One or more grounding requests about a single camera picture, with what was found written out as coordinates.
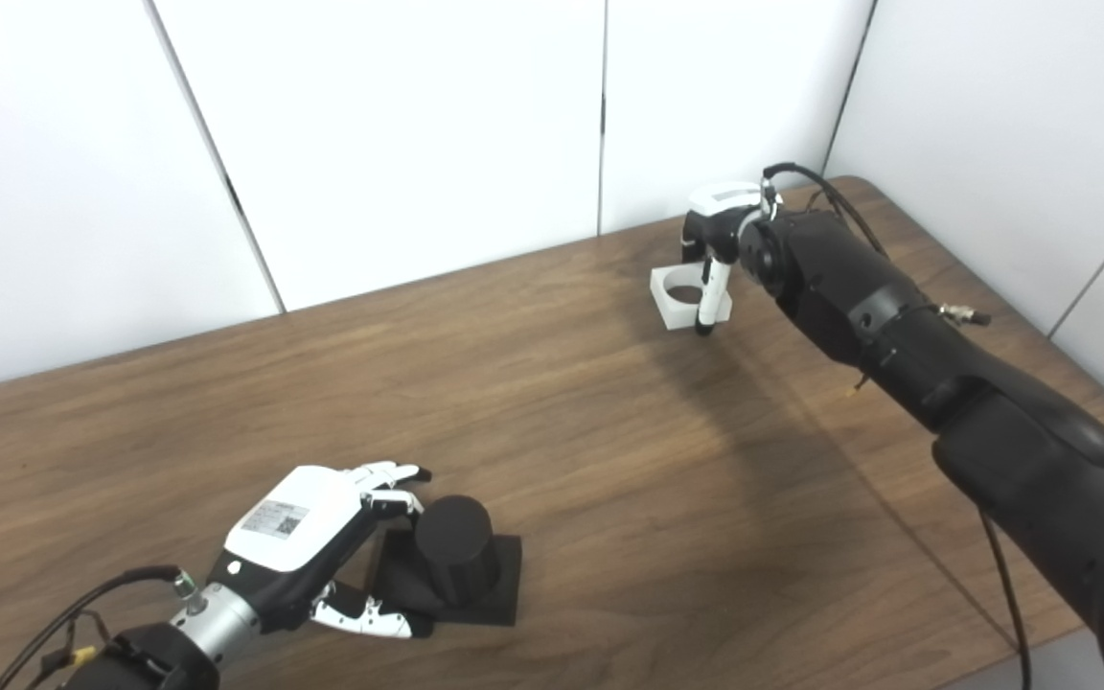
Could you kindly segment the white and black left hand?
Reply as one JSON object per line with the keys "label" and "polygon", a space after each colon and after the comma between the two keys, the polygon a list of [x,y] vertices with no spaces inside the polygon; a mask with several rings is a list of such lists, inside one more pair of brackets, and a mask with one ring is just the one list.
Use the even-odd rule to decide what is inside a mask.
{"label": "white and black left hand", "polygon": [[424,505],[403,486],[428,482],[420,466],[381,460],[354,469],[299,466],[229,530],[206,581],[237,595],[261,634],[307,623],[363,636],[422,639],[428,616],[341,584],[338,571],[382,521],[416,526]]}

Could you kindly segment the white and black right hand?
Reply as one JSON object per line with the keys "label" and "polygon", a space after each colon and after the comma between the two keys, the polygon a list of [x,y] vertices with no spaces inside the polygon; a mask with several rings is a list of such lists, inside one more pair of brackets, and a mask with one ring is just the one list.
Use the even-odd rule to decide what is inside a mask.
{"label": "white and black right hand", "polygon": [[774,215],[779,202],[781,197],[767,180],[715,183],[689,194],[688,213],[680,227],[680,262],[702,265],[701,300],[694,320],[697,335],[713,333],[722,320],[742,233],[758,219]]}

